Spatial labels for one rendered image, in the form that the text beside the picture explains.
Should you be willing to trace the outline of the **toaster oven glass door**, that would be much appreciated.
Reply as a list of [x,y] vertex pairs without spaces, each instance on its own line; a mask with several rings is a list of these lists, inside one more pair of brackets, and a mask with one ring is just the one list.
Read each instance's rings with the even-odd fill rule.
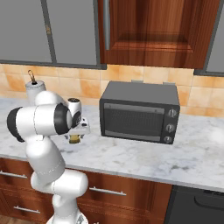
[[105,103],[105,134],[111,137],[159,142],[164,113],[163,108]]

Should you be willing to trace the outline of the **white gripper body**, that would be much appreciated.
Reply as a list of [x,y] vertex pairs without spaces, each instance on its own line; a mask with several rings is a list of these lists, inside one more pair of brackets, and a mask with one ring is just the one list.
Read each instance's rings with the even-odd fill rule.
[[90,128],[89,127],[76,127],[75,129],[70,129],[67,133],[66,136],[71,136],[71,135],[87,135],[90,133]]

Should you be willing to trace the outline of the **brown wooden cupboard door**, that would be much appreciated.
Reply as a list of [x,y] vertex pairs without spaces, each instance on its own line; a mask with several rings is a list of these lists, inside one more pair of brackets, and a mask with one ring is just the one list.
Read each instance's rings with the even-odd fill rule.
[[109,0],[105,50],[103,0],[98,0],[101,63],[201,69],[221,0]]

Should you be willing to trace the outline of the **brown looped utensil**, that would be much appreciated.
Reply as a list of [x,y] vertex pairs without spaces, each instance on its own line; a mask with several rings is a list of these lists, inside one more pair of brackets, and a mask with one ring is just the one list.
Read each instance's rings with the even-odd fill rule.
[[38,83],[37,83],[36,80],[35,80],[33,71],[32,71],[32,70],[28,70],[28,74],[29,74],[29,76],[31,77],[31,84],[32,84],[32,85],[37,85]]

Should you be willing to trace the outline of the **grey framed glass cupboard door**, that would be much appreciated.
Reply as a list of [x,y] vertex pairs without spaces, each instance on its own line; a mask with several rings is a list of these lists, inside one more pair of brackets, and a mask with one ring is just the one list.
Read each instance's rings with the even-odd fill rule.
[[204,67],[193,74],[224,78],[224,0],[220,0]]
[[40,0],[0,0],[0,60],[52,61]]
[[41,0],[52,64],[106,70],[101,63],[98,0]]

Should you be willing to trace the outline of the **black dishwasher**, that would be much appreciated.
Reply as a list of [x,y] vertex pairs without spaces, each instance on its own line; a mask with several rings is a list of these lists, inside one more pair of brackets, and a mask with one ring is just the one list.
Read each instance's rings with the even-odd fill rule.
[[224,224],[224,211],[197,206],[195,196],[224,200],[224,192],[175,185],[171,190],[164,224]]

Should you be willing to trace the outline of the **dark grey toaster oven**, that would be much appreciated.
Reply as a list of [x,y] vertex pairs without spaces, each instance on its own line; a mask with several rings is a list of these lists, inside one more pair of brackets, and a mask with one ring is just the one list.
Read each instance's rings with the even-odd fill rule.
[[[153,142],[159,144],[172,144],[165,143],[165,137],[174,137],[176,134],[178,121],[179,121],[179,95],[177,87],[169,84],[149,84],[149,83],[140,83],[140,82],[123,82],[123,81],[111,81],[105,91],[103,92],[100,102],[100,125],[101,125],[101,134],[104,137],[115,137],[107,136],[105,134],[104,127],[104,104],[113,103],[113,104],[122,104],[122,105],[131,105],[131,106],[143,106],[151,108],[160,108],[164,109],[164,120],[162,133],[159,142]],[[178,114],[175,118],[168,116],[170,109],[175,109]],[[174,124],[176,126],[175,130],[172,133],[169,133],[166,130],[168,124]]]

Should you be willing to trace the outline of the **brown wooden drawer front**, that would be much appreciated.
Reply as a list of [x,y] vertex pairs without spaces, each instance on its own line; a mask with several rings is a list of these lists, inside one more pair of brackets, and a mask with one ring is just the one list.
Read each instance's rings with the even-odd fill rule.
[[[172,186],[136,178],[125,178],[86,171],[88,189],[82,196],[86,200],[107,202],[124,207],[162,211],[167,208]],[[124,192],[127,196],[90,191],[89,187]]]
[[[14,218],[46,224],[53,215],[51,197],[45,196],[43,193],[23,190],[2,190],[1,193],[10,216]],[[14,209],[15,206],[39,210],[40,213],[20,211]]]
[[83,203],[79,203],[78,206],[87,217],[88,224],[164,224],[163,219],[148,218],[124,209],[90,206]]
[[31,188],[31,175],[33,169],[30,167],[28,162],[0,157],[0,171],[15,173],[19,175],[24,174],[25,176],[28,177],[28,178],[13,178],[0,175],[1,185]]

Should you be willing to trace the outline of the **white canister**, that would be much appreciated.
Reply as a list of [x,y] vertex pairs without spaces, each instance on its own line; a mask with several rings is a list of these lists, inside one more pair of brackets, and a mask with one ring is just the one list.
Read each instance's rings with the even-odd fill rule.
[[46,90],[46,85],[42,80],[37,80],[36,84],[31,81],[25,84],[26,94],[29,103],[33,106],[35,104],[35,97],[38,93]]

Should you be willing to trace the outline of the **yellow brown sponge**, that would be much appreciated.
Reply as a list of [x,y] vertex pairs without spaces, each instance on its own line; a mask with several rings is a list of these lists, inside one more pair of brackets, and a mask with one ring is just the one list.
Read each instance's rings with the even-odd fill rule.
[[81,138],[79,135],[70,135],[69,136],[69,143],[70,144],[78,144],[81,141]]

